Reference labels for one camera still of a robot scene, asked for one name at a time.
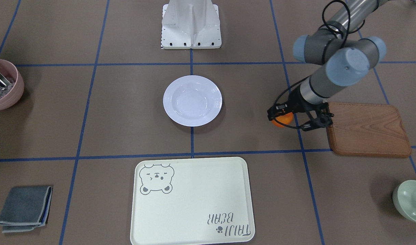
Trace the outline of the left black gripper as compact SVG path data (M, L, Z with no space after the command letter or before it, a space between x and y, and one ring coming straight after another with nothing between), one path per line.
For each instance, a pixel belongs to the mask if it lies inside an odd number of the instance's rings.
M296 87L291 91L284 104L275 104L267 110L267 118L271 121L277 116L283 116L287 113L306 113L311 110L312 104L303 98L300 87Z

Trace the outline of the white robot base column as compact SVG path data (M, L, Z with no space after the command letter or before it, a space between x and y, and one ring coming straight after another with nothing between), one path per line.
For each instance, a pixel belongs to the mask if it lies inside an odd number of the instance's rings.
M162 6L163 49L218 49L222 46L219 7L211 0L170 0Z

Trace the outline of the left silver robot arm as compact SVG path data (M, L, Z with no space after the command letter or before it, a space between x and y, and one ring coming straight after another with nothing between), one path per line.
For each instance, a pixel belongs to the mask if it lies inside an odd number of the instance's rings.
M359 31L365 19L385 0L340 0L342 8L326 20L312 35L302 35L293 45L294 58L300 62L319 65L312 75L293 85L293 90L284 103L275 101L267 110L268 119L283 127L289 127L281 118L296 113L305 113L309 121L304 129L327 127L332 124L327 99L343 89L358 83L376 67L387 54L385 42L376 36L349 40Z

